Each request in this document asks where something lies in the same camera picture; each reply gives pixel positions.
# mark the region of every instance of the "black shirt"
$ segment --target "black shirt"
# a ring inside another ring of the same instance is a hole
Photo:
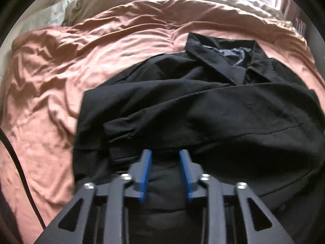
[[[154,56],[85,92],[76,188],[110,181],[150,149],[147,199],[130,228],[144,242],[188,242],[197,218],[186,210],[179,150],[220,181],[264,195],[322,166],[324,129],[314,91],[258,43],[189,33],[185,52]]]

